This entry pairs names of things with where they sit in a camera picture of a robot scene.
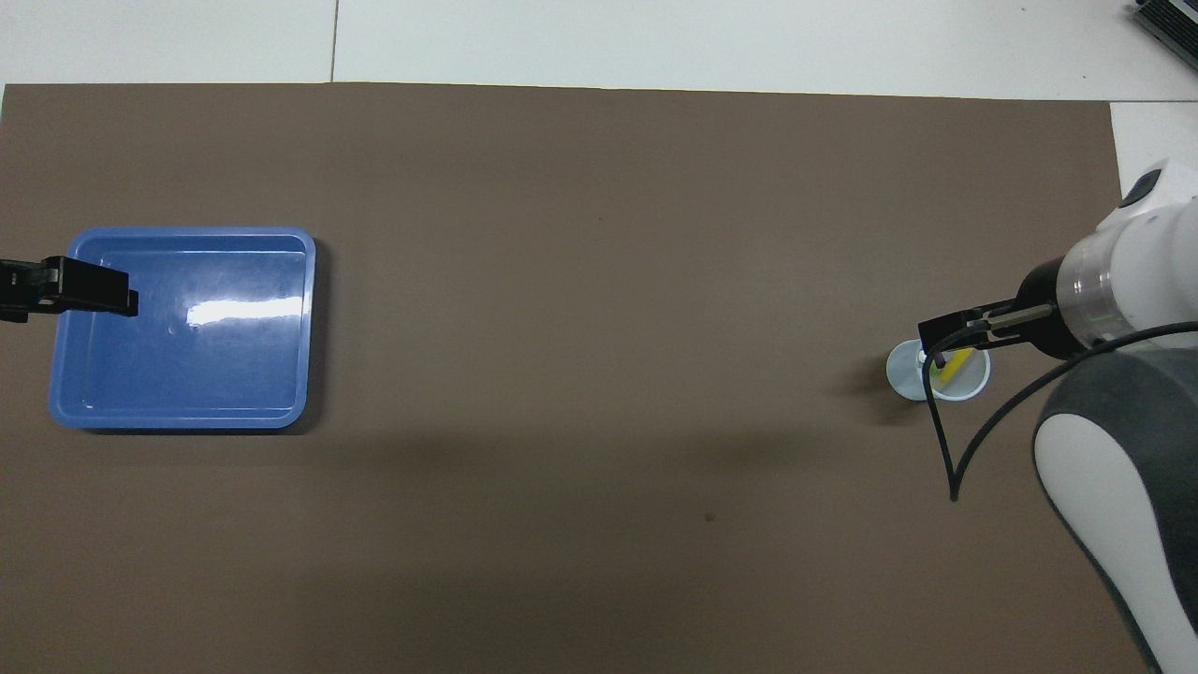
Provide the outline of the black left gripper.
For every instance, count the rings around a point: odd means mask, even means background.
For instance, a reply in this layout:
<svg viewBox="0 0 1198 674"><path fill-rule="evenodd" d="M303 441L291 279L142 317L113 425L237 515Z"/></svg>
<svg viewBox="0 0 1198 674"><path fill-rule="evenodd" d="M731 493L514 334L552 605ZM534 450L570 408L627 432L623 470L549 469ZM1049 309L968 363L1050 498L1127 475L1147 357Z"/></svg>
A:
<svg viewBox="0 0 1198 674"><path fill-rule="evenodd" d="M111 312L133 318L139 295L125 271L86 263L68 256L49 256L42 263L1 260L1 320L26 324L30 312Z"/></svg>

